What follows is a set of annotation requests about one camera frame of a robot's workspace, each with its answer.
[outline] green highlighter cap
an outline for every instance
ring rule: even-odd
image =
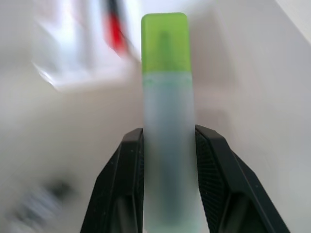
[[[187,16],[147,14],[141,21],[142,73],[191,71]]]

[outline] white surface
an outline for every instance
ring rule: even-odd
[[[0,214],[25,185],[65,170],[77,176],[80,200],[54,231],[76,233],[96,176],[142,125],[141,83],[137,75],[124,88],[56,92],[26,62],[29,2],[0,3]],[[272,0],[218,3],[185,11],[197,123],[226,137],[291,232],[311,232],[310,45]]]

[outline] blurry object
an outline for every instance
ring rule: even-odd
[[[119,6],[125,4],[35,0],[33,64],[40,75],[58,90],[129,80],[135,63],[126,46],[127,14]]]
[[[73,188],[65,181],[36,187],[9,214],[7,233],[36,233],[52,225]]]

